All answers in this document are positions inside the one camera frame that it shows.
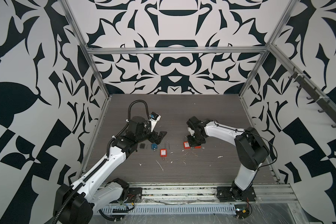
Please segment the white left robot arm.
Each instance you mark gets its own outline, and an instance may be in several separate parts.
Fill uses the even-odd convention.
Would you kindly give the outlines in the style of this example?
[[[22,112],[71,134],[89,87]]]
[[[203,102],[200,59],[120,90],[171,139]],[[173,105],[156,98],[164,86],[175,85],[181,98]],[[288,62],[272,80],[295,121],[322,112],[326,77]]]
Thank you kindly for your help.
[[[94,213],[114,201],[124,201],[128,195],[129,184],[117,178],[103,189],[99,187],[108,176],[122,164],[138,144],[150,141],[160,144],[165,131],[157,133],[154,128],[161,116],[151,113],[148,119],[135,116],[118,135],[113,137],[106,154],[81,178],[71,185],[62,184],[56,192],[52,223],[87,224]]]

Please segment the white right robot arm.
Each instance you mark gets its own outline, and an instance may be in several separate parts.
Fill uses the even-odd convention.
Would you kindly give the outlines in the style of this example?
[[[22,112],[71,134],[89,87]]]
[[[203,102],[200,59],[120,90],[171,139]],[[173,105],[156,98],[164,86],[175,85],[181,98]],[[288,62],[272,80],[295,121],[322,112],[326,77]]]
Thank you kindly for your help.
[[[258,169],[269,157],[270,151],[256,129],[229,127],[215,120],[199,120],[193,116],[187,121],[191,147],[206,143],[206,138],[214,137],[235,146],[240,161],[238,174],[230,187],[217,187],[217,198],[221,202],[248,201],[253,198],[253,181]]]

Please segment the blue padlock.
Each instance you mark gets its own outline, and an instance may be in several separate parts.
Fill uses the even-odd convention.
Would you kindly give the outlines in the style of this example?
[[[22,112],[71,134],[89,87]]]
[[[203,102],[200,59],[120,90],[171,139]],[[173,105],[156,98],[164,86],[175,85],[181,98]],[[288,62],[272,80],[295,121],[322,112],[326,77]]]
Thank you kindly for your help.
[[[152,143],[152,144],[151,144],[151,149],[152,149],[153,151],[156,151],[157,148],[158,148],[158,145],[157,145],[157,144],[155,144],[155,143]]]

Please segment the red padlock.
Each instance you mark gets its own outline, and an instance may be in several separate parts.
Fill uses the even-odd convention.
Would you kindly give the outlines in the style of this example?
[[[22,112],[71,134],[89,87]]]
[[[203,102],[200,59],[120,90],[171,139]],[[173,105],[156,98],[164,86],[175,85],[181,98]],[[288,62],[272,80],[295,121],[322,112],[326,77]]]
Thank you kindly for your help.
[[[184,149],[191,149],[187,136],[183,137],[183,147]]]
[[[165,158],[168,156],[168,151],[170,150],[170,144],[169,141],[166,141],[164,143],[164,147],[160,149],[160,157],[162,160],[165,160]]]

